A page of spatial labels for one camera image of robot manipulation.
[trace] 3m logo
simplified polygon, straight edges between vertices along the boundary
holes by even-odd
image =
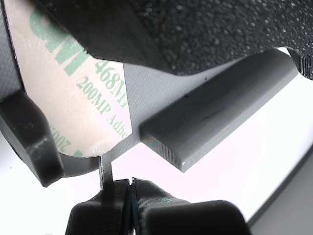
[[[69,76],[90,56],[72,36],[38,8],[35,8],[30,16],[30,28],[38,38],[46,41],[45,47],[50,53],[53,53],[62,45],[55,56],[55,60],[60,65],[67,60],[71,60],[64,68]]]

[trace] black rubber piece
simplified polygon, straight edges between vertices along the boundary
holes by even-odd
[[[71,211],[66,235],[128,235],[131,215],[129,180],[114,181]]]
[[[0,102],[0,130],[44,187],[65,175],[48,121],[25,92]]]
[[[288,47],[312,78],[311,0],[37,1],[99,59],[191,75]]]
[[[240,211],[225,201],[148,207],[141,224],[143,235],[251,235]]]

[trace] white backdrop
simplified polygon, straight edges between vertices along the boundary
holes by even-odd
[[[296,77],[185,174],[143,144],[114,179],[151,180],[190,202],[223,199],[249,220],[313,143],[313,81]],[[0,234],[63,235],[71,208],[100,190],[98,171],[41,187],[0,135]]]

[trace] black foam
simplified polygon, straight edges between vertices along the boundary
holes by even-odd
[[[290,47],[312,76],[311,0],[38,1],[96,58],[190,75]]]

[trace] adhesive tape liner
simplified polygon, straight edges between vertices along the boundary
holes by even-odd
[[[99,156],[132,133],[122,63],[88,55],[30,0],[5,9],[26,93],[61,153]]]

